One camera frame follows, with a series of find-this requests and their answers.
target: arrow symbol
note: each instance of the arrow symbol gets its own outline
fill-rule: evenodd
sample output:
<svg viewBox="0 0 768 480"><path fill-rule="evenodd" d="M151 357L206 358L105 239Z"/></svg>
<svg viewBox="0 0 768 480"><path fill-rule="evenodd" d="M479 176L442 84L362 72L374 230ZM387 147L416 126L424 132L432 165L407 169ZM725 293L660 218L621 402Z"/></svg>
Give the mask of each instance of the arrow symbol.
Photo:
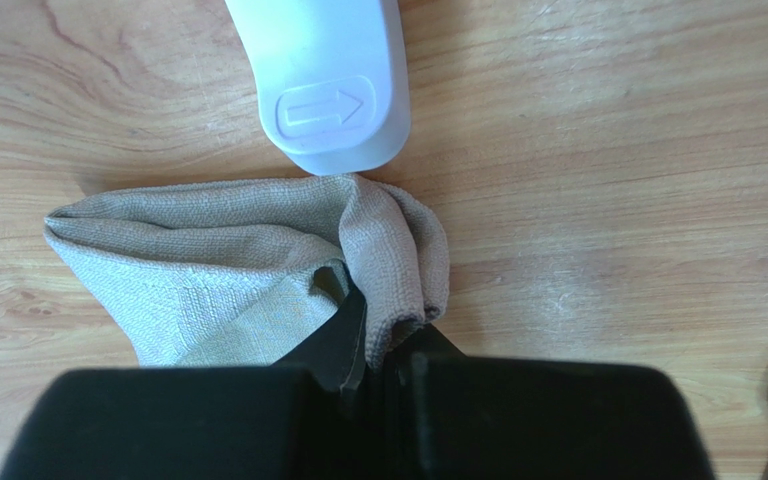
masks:
<svg viewBox="0 0 768 480"><path fill-rule="evenodd" d="M294 127L332 118L335 118L342 125L360 110L362 106L363 101L341 90L337 90L334 98L331 100L287 108L286 125Z"/></svg>

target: wooden floor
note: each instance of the wooden floor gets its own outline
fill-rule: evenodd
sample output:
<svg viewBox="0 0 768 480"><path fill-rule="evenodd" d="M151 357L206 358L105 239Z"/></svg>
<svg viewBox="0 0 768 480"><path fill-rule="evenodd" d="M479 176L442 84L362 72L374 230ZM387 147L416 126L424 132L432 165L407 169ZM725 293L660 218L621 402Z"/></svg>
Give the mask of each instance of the wooden floor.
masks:
<svg viewBox="0 0 768 480"><path fill-rule="evenodd" d="M768 1L400 5L413 130L368 176L448 231L440 328L472 354L659 367L719 476L759 478ZM302 175L262 132L222 0L0 0L0 460L56 375L135 364L44 243L45 213Z"/></svg>

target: gray cloth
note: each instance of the gray cloth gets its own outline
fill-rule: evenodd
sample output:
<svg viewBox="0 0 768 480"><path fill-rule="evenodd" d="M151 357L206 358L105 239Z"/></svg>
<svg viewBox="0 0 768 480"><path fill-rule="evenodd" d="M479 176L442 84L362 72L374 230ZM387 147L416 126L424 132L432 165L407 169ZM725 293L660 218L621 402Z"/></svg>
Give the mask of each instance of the gray cloth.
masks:
<svg viewBox="0 0 768 480"><path fill-rule="evenodd" d="M336 312L345 265L377 368L449 295L434 213L357 175L106 192L50 213L44 236L143 366L272 363Z"/></svg>

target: white plastic object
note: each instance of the white plastic object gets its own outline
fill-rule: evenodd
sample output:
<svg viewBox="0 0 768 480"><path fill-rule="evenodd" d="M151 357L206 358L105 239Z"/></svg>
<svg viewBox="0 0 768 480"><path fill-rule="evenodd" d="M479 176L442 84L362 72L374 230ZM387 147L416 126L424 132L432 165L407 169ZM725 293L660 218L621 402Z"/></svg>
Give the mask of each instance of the white plastic object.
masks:
<svg viewBox="0 0 768 480"><path fill-rule="evenodd" d="M225 0L269 139L315 175L389 162L411 129L397 0Z"/></svg>

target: black object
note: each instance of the black object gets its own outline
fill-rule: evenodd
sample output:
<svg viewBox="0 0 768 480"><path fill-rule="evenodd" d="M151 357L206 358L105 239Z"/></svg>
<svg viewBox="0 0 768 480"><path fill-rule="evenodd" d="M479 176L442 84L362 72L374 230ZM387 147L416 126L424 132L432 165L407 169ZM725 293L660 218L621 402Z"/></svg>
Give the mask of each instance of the black object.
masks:
<svg viewBox="0 0 768 480"><path fill-rule="evenodd" d="M656 370L470 358L426 327L373 373L364 312L353 289L272 367L66 373L1 478L714 478Z"/></svg>

